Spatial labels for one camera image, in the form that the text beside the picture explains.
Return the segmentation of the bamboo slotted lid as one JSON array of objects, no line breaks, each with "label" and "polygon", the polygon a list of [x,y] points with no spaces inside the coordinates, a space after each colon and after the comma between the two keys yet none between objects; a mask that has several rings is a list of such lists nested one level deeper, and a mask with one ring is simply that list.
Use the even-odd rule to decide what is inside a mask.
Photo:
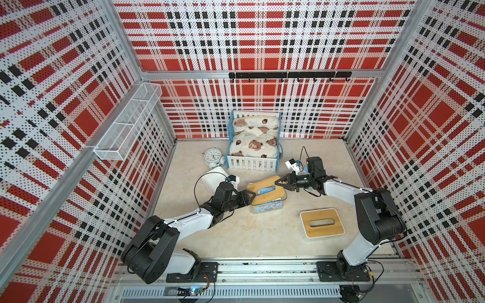
[{"label": "bamboo slotted lid", "polygon": [[279,176],[264,179],[257,183],[247,186],[247,190],[254,192],[256,197],[252,201],[253,206],[262,205],[285,197],[285,189],[275,184],[280,179]]}]

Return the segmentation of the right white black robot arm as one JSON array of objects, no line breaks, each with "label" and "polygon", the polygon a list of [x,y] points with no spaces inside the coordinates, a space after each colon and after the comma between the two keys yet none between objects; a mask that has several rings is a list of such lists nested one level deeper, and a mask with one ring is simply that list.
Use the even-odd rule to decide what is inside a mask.
[{"label": "right white black robot arm", "polygon": [[317,197],[331,196],[354,207],[359,233],[350,245],[339,252],[337,260],[341,265],[361,266],[378,247],[407,232],[406,224],[388,190],[362,188],[328,175],[319,157],[308,158],[306,164],[306,175],[292,172],[275,181],[275,185],[288,191],[303,189]]}]

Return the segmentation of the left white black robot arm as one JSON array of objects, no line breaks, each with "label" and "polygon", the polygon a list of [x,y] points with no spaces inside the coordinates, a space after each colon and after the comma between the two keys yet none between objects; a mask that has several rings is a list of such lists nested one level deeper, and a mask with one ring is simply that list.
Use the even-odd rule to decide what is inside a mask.
[{"label": "left white black robot arm", "polygon": [[237,191],[232,183],[223,181],[215,194],[191,213],[169,219],[156,215],[148,218],[122,252],[121,261],[129,273],[146,284],[154,283],[163,274],[190,282],[200,276],[210,280],[202,270],[201,258],[189,249],[175,252],[177,243],[221,223],[227,212],[249,206],[255,197],[256,193]]}]

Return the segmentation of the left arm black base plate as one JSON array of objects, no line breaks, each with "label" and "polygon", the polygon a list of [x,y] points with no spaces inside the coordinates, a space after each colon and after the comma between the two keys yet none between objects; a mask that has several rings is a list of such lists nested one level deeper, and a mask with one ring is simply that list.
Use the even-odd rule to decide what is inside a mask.
[{"label": "left arm black base plate", "polygon": [[166,277],[167,283],[214,283],[217,281],[218,262],[201,262],[193,266],[187,274],[173,273]]}]

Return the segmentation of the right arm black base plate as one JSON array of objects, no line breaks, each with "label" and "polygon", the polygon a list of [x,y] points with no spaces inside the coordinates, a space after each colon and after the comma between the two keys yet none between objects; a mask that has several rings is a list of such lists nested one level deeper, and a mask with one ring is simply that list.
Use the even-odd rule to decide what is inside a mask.
[{"label": "right arm black base plate", "polygon": [[345,261],[319,261],[317,274],[321,282],[370,282],[366,263],[350,266]]}]

